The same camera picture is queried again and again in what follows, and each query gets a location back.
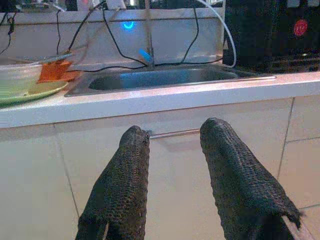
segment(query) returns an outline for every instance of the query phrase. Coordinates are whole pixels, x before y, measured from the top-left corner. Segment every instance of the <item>stainless steel sink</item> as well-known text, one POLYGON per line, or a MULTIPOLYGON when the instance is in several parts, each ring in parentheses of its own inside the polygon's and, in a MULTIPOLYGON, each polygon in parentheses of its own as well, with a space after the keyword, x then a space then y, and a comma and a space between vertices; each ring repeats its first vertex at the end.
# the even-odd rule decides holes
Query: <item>stainless steel sink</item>
POLYGON ((104 94, 162 87, 207 84, 221 81, 272 79, 272 75, 227 68, 219 65, 159 66, 126 72, 87 74, 65 96, 104 94))

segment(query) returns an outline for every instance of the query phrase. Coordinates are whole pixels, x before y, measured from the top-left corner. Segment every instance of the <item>black appliance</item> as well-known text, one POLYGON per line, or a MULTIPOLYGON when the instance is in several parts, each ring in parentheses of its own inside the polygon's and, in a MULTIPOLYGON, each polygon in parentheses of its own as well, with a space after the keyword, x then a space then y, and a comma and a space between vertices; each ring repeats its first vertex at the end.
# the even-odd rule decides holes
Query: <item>black appliance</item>
MULTIPOLYGON (((320 70, 320 0, 226 0, 237 66, 264 73, 320 70)), ((223 63, 233 63, 224 33, 223 63)))

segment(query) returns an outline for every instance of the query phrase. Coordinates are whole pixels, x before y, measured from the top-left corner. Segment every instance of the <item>cabinet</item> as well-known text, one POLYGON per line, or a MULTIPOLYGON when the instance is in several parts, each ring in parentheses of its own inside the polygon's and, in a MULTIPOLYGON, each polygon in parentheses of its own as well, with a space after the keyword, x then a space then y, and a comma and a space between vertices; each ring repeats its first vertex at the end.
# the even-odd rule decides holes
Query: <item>cabinet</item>
POLYGON ((77 212, 52 125, 0 130, 0 239, 74 239, 77 212))
MULTIPOLYGON (((276 176, 291 103, 280 99, 55 124, 79 213, 121 135, 132 125, 161 134, 200 128, 209 117, 222 118, 276 176)), ((199 134, 150 141, 145 239, 224 239, 199 134)))

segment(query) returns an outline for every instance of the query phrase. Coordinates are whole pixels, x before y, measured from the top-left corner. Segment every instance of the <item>countertop edge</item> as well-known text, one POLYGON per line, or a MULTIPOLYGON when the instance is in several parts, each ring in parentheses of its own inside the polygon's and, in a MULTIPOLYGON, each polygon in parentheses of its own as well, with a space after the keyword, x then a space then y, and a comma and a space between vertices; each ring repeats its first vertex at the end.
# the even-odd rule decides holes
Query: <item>countertop edge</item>
POLYGON ((225 89, 217 88, 111 100, 103 100, 102 98, 99 101, 35 105, 26 108, 18 107, 17 109, 14 107, 13 109, 4 108, 0 109, 0 128, 55 124, 213 105, 320 95, 320 78, 313 81, 304 79, 300 82, 281 82, 281 78, 284 78, 283 75, 280 79, 278 76, 278 80, 274 84, 269 82, 269 85, 248 84, 237 87, 237 84, 235 84, 233 88, 225 89))

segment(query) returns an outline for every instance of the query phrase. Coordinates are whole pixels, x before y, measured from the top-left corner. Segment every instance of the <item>white wall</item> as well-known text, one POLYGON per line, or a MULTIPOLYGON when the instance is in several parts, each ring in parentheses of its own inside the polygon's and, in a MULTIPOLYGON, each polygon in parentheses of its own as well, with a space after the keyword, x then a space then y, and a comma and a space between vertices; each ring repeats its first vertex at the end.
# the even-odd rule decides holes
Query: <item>white wall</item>
MULTIPOLYGON (((182 15, 188 13, 189 18, 193 18, 192 9, 181 10, 177 13, 182 15)), ((202 16, 201 9, 197 10, 199 17, 202 16)), ((57 25, 55 23, 55 13, 47 13, 48 21, 42 13, 29 13, 27 16, 22 16, 25 13, 18 13, 16 16, 15 31, 12 34, 10 48, 2 54, 2 57, 38 57, 52 56, 56 54, 56 46, 58 42, 57 25)), ((64 51, 70 44, 71 39, 79 26, 79 21, 74 22, 74 18, 83 19, 83 12, 76 16, 76 12, 61 12, 60 15, 60 32, 61 43, 60 51, 64 51)), ((94 40, 88 48, 82 48, 74 57, 75 63, 78 64, 94 64, 128 61, 123 59, 112 42, 112 39, 107 32, 105 24, 102 22, 102 12, 98 11, 92 14, 89 22, 82 28, 77 37, 74 47, 86 43, 88 38, 91 38, 97 32, 94 40)), ((195 19, 158 19, 152 21, 152 42, 155 53, 156 63, 162 61, 179 60, 185 54, 189 44, 196 35, 195 19)), ((130 30, 123 27, 124 21, 114 21, 110 23, 111 30, 125 55, 139 58, 139 49, 146 49, 146 33, 145 21, 138 17, 134 21, 134 27, 130 30)), ((199 36, 189 52, 188 60, 194 56, 212 56, 222 53, 221 40, 221 25, 217 18, 206 17, 199 19, 199 36)), ((9 26, 0 27, 0 49, 3 49, 8 44, 9 26)))

